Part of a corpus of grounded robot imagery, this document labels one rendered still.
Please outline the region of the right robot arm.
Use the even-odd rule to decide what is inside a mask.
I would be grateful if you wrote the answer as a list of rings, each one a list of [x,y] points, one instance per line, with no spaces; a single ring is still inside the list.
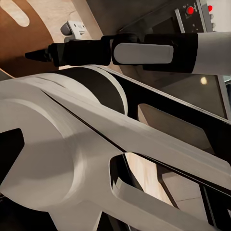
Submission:
[[[61,28],[64,43],[25,53],[31,60],[51,62],[55,67],[96,64],[142,65],[143,70],[231,76],[231,32],[146,34],[102,36],[81,40],[86,32],[82,22],[67,21]]]

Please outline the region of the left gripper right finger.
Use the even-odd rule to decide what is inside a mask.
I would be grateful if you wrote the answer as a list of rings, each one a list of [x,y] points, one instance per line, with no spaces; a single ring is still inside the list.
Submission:
[[[231,166],[231,129],[219,129],[216,145]]]

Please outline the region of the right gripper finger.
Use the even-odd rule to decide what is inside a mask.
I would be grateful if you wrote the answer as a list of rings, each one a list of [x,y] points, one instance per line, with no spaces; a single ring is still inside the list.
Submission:
[[[48,49],[25,53],[25,57],[31,60],[51,62],[51,58],[52,58],[51,45],[48,46]]]

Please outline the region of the trash can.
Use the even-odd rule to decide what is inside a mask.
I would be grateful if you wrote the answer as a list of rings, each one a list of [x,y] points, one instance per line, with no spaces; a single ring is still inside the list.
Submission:
[[[27,0],[12,0],[28,16],[29,25],[20,26],[0,7],[0,81],[59,70],[51,62],[27,59],[25,53],[48,49],[54,43],[50,31]]]

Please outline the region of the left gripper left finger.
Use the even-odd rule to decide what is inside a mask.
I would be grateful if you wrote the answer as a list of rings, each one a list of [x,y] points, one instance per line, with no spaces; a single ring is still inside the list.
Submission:
[[[20,128],[0,133],[0,186],[24,146]]]

